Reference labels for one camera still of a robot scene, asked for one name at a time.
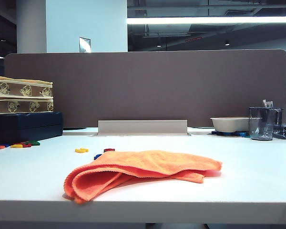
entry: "desk divider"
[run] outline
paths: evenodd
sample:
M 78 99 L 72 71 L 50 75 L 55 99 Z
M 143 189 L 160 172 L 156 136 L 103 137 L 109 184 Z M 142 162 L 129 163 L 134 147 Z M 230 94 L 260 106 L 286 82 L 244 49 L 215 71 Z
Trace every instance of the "desk divider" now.
M 53 82 L 65 127 L 168 119 L 212 126 L 210 117 L 248 116 L 263 99 L 286 110 L 283 50 L 10 54 L 5 69 L 10 78 Z

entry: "ceiling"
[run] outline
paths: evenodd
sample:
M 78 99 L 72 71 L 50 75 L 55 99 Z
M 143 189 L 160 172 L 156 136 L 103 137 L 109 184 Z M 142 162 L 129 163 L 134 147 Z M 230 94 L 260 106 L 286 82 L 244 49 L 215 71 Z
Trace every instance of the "ceiling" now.
M 286 16 L 286 0 L 127 0 L 127 7 L 128 18 Z M 286 24 L 128 25 L 128 51 L 214 49 L 218 39 L 223 49 L 228 38 L 241 45 L 282 37 Z

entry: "pen holder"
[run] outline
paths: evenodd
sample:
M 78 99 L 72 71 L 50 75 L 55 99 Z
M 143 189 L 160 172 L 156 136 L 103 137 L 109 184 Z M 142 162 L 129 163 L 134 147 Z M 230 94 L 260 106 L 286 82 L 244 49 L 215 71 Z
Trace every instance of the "pen holder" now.
M 282 110 L 274 107 L 249 108 L 249 134 L 254 140 L 272 140 L 274 124 L 281 124 Z

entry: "yellow toy block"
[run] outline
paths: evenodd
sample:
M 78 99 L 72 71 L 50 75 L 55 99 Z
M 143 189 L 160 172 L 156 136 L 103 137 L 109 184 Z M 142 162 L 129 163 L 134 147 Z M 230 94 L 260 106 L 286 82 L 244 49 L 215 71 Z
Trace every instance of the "yellow toy block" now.
M 23 148 L 23 145 L 20 144 L 15 144 L 15 145 L 11 145 L 11 148 Z
M 76 153 L 86 153 L 86 149 L 75 149 Z

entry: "white bowl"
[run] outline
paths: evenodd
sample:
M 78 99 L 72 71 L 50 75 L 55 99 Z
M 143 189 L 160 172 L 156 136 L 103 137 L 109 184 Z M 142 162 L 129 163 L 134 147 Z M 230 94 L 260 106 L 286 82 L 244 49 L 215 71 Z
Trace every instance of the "white bowl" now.
M 249 130 L 248 117 L 220 117 L 211 118 L 213 126 L 219 132 L 236 132 Z

